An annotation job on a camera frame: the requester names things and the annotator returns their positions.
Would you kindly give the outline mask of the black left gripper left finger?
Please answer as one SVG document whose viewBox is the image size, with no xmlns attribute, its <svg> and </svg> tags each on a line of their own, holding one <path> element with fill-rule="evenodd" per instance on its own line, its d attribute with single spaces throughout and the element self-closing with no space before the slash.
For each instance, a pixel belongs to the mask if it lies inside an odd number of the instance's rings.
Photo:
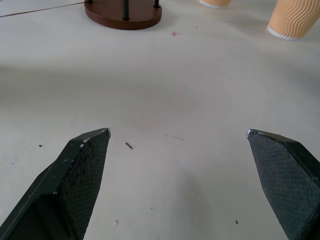
<svg viewBox="0 0 320 240">
<path fill-rule="evenodd" d="M 32 182 L 0 227 L 2 240 L 82 240 L 103 178 L 111 132 L 71 139 Z"/>
</svg>

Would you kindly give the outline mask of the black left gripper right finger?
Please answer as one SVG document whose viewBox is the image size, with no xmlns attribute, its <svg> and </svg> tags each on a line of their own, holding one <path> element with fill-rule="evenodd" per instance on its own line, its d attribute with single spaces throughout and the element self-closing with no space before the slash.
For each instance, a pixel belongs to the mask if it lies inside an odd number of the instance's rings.
<svg viewBox="0 0 320 240">
<path fill-rule="evenodd" d="M 320 238 L 320 162 L 298 141 L 249 129 L 262 190 L 290 240 Z"/>
</svg>

